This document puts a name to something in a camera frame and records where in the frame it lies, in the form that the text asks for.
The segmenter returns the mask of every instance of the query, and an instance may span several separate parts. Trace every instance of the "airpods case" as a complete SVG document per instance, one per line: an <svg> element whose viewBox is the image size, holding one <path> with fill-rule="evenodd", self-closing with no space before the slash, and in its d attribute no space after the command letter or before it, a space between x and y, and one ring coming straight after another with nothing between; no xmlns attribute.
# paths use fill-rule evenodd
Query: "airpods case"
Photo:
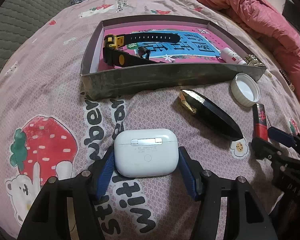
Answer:
<svg viewBox="0 0 300 240"><path fill-rule="evenodd" d="M126 177L169 174L178 159L177 137L168 129L126 130L114 140L114 163Z"/></svg>

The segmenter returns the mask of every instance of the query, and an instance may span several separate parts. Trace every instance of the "cardboard box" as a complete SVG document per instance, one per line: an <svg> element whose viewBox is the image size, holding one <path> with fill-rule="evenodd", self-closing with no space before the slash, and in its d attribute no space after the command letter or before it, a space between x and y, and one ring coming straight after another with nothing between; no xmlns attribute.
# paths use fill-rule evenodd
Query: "cardboard box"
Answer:
<svg viewBox="0 0 300 240"><path fill-rule="evenodd" d="M218 25L200 18L175 15L138 15L101 21L94 31L81 63L81 79L87 94L93 99L134 94L180 85L212 84L232 80L237 73L245 73L256 82L265 72L264 67L227 63L158 63L98 71L103 37L106 30L125 26L179 25L205 28L227 43L244 58L252 52L239 40Z"/></svg>

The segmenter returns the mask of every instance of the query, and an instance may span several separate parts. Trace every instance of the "mattress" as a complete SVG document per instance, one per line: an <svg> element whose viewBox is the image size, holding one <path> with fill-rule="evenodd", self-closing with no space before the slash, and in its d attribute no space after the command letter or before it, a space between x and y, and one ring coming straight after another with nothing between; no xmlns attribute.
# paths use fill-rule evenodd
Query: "mattress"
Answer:
<svg viewBox="0 0 300 240"><path fill-rule="evenodd" d="M183 87L99 101L85 94L80 65L98 23L156 13L207 19L239 39L268 68L258 81L259 102L265 105L268 125L289 133L292 129L300 132L300 105L273 56L228 18L196 0L84 1L63 9L27 39L0 74L0 227L11 236L18 236L34 198L50 176L76 176L102 158L118 133L132 129L172 130L179 146L186 147L203 168L224 178L246 177L266 211L271 211L281 192L271 185L270 161L255 160L249 149L252 109L233 98L230 82L188 87L237 122L245 136L245 154L240 158L229 142L178 104L176 98ZM59 152L56 145L62 146ZM283 152L298 158L292 149ZM178 169L167 176L125 181L128 185L119 177L114 172L106 201L96 207L103 210L98 216L106 239L189 239L199 203L187 195ZM124 187L129 190L117 194ZM144 201L135 206L122 205L131 203L131 198ZM223 238L225 206L223 201L217 239ZM72 228L76 239L74 222Z"/></svg>

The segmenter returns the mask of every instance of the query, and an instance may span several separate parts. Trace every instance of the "small white bottle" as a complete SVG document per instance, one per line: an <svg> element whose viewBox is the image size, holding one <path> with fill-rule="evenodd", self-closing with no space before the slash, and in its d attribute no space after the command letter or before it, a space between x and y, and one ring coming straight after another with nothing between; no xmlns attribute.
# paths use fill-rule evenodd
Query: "small white bottle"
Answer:
<svg viewBox="0 0 300 240"><path fill-rule="evenodd" d="M247 63L234 51L229 48L223 48L220 52L220 57L229 64L246 65Z"/></svg>

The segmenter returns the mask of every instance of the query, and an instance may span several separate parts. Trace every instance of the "metal screw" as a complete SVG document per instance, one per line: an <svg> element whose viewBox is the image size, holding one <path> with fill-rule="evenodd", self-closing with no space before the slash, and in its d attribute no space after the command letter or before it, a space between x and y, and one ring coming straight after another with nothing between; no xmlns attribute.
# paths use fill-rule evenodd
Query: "metal screw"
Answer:
<svg viewBox="0 0 300 240"><path fill-rule="evenodd" d="M91 174L91 172L88 171L88 170L85 170L85 171L81 172L81 175L84 176L84 177L88 177L90 174Z"/></svg>
<svg viewBox="0 0 300 240"><path fill-rule="evenodd" d="M56 180L57 180L56 177L50 177L50 178L48 179L48 182L49 182L49 183L55 183Z"/></svg>
<svg viewBox="0 0 300 240"><path fill-rule="evenodd" d="M203 171L203 175L209 177L209 176L212 175L212 172L209 171L209 170L204 170L204 171Z"/></svg>
<svg viewBox="0 0 300 240"><path fill-rule="evenodd" d="M238 181L241 182L241 183L245 183L247 181L247 179L243 176L239 176Z"/></svg>

